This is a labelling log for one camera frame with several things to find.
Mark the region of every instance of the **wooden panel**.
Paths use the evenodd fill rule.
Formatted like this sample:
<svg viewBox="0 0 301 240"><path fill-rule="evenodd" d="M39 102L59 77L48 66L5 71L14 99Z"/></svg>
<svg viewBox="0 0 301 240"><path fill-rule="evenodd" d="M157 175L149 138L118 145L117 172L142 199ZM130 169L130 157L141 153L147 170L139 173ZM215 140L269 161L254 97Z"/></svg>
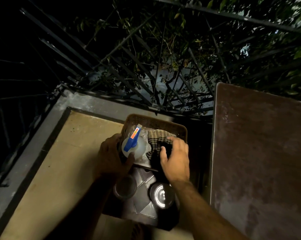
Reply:
<svg viewBox="0 0 301 240"><path fill-rule="evenodd" d="M211 206L251 239L301 239L301 102L217 85Z"/></svg>
<svg viewBox="0 0 301 240"><path fill-rule="evenodd" d="M43 239L87 191L100 144L122 126L72 111L0 239Z"/></svg>

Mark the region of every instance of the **hand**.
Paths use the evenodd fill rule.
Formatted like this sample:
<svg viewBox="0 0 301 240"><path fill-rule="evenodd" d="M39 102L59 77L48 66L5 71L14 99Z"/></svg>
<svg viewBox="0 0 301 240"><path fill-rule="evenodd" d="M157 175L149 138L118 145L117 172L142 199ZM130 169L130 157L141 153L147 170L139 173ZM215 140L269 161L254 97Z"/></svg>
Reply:
<svg viewBox="0 0 301 240"><path fill-rule="evenodd" d="M166 148L161 147L160 164L169 182L189 181L188 145L176 137L167 137L172 141L172 153L167 159Z"/></svg>
<svg viewBox="0 0 301 240"><path fill-rule="evenodd" d="M114 134L100 145L94 168L94 180L101 176L106 176L116 181L125 176L132 167L135 161L133 153L129 154L124 164L120 161L117 151L117 143L120 137L121 134Z"/></svg>

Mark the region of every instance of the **brown basket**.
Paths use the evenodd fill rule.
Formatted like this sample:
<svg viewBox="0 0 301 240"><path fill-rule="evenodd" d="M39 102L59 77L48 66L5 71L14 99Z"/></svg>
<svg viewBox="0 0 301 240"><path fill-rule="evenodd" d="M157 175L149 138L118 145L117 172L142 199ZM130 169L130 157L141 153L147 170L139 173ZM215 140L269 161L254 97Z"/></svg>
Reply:
<svg viewBox="0 0 301 240"><path fill-rule="evenodd" d="M187 143L187 129L185 126L180 125L180 124L176 124L173 122L169 122L169 121L164 121L164 120L159 120L159 119L155 119L152 117L148 117L148 116L144 116L144 115L140 115L140 114L130 114L127 118L126 121L124 123L124 126L122 128L122 132L121 134L122 139L120 141L120 147L119 147L119 152L121 157L124 157L122 150L121 150L121 144L123 143L123 140L128 137L128 133L129 133L129 129L134 126L134 125L138 125L141 124L143 127L146 128L150 128L150 129L159 129L159 130L165 130L171 134L176 135L176 137L184 140ZM143 167L149 170L153 170L153 171L158 171L158 168L148 168L148 167Z"/></svg>

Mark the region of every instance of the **blue spray nozzle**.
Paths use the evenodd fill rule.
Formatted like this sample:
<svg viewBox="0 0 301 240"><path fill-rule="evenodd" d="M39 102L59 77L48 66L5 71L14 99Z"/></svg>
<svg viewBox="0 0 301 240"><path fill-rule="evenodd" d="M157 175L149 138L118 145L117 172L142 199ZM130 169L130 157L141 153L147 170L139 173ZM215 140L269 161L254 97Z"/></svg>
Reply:
<svg viewBox="0 0 301 240"><path fill-rule="evenodd" d="M128 152L131 148L137 145L137 139L139 137L139 132L142 127L142 125L138 124L132 135L128 138L128 141L124 147L125 152Z"/></svg>

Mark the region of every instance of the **round container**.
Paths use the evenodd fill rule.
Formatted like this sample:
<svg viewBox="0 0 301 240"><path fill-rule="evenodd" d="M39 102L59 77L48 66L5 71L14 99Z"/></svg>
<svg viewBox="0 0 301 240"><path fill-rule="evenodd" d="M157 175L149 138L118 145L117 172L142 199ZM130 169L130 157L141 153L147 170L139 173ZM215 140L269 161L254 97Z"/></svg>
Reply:
<svg viewBox="0 0 301 240"><path fill-rule="evenodd" d="M157 208L168 209L175 202L175 192L165 183L155 183L150 188L150 198Z"/></svg>
<svg viewBox="0 0 301 240"><path fill-rule="evenodd" d="M136 188L137 183L135 178L131 175L127 175L115 184L113 193L118 199L124 201L135 194Z"/></svg>
<svg viewBox="0 0 301 240"><path fill-rule="evenodd" d="M125 155L125 157L128 157L129 153L131 153L131 152L135 153L135 155L134 155L135 159L142 157L146 151L146 141L144 140L144 138L139 136L137 139L137 145L135 147L130 148L128 152L125 152L124 147L125 147L128 139L129 139L129 137L127 137L122 143L122 152Z"/></svg>

